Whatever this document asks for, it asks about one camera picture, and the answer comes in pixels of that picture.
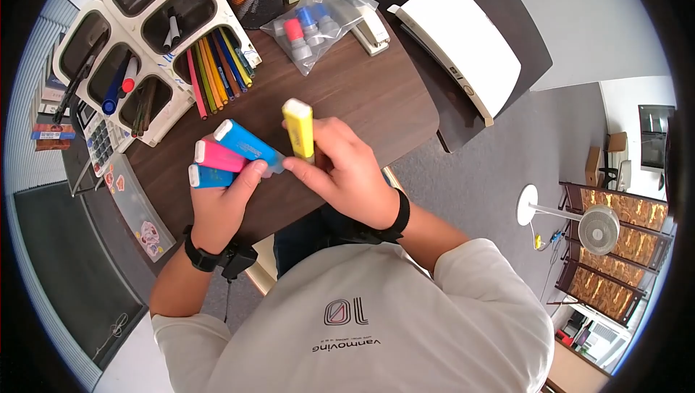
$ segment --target person's left hand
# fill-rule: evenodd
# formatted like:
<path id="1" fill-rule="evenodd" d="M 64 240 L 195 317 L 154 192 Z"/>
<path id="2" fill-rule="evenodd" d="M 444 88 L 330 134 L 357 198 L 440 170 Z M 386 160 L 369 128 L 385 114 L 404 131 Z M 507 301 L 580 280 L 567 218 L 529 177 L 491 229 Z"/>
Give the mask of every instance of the person's left hand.
<path id="1" fill-rule="evenodd" d="M 246 203 L 267 168 L 265 161 L 256 160 L 244 167 L 229 188 L 190 189 L 193 202 L 190 239 L 197 249 L 210 254 L 224 250 L 239 230 Z"/>

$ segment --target white fan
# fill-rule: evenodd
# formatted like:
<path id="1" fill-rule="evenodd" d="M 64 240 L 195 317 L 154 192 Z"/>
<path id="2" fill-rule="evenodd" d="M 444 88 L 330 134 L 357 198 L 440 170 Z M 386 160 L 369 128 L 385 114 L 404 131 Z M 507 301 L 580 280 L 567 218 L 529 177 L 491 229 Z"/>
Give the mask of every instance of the white fan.
<path id="1" fill-rule="evenodd" d="M 608 254 L 615 247 L 620 232 L 618 215 L 608 206 L 594 205 L 584 215 L 538 205 L 538 189 L 528 184 L 521 190 L 517 203 L 517 222 L 526 225 L 536 212 L 562 216 L 579 222 L 579 241 L 596 255 Z"/>

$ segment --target blue highlighter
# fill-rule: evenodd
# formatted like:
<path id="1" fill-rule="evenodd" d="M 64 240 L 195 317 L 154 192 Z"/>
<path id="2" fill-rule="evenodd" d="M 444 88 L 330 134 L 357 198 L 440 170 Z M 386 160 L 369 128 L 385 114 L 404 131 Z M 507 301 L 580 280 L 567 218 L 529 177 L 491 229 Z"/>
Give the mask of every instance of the blue highlighter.
<path id="1" fill-rule="evenodd" d="M 285 155 L 261 141 L 234 120 L 223 121 L 215 129 L 213 137 L 216 142 L 248 160 L 264 160 L 268 163 L 268 170 L 274 173 L 280 174 L 285 170 L 282 166 Z"/>
<path id="2" fill-rule="evenodd" d="M 188 167 L 188 182 L 198 188 L 227 188 L 234 181 L 236 174 L 225 170 L 212 169 L 198 164 Z"/>

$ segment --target white laminator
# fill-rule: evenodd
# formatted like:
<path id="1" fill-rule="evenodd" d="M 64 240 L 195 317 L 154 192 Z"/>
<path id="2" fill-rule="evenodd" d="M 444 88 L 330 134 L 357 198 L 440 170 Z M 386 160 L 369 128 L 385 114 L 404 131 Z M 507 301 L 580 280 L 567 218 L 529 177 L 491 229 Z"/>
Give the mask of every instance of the white laminator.
<path id="1" fill-rule="evenodd" d="M 474 0 L 408 0 L 394 13 L 430 49 L 485 120 L 493 118 L 517 84 L 521 63 Z"/>

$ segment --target highlighter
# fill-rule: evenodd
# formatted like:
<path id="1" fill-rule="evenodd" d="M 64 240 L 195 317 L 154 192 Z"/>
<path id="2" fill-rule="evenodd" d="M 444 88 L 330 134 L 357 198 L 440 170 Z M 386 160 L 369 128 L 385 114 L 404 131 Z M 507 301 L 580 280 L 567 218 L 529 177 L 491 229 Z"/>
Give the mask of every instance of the highlighter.
<path id="1" fill-rule="evenodd" d="M 225 120 L 215 129 L 216 142 L 248 160 L 264 160 L 268 170 L 274 173 L 284 172 L 282 160 L 285 156 L 258 139 L 234 120 Z"/>
<path id="2" fill-rule="evenodd" d="M 198 164 L 188 167 L 188 182 L 194 188 L 226 188 L 236 175 L 225 170 L 212 169 Z"/>
<path id="3" fill-rule="evenodd" d="M 205 138 L 196 141 L 194 160 L 198 165 L 232 173 L 241 172 L 248 163 L 248 160 L 243 156 L 232 152 L 215 141 Z"/>
<path id="4" fill-rule="evenodd" d="M 306 103 L 291 98 L 282 106 L 282 115 L 295 156 L 313 164 L 313 110 Z"/>

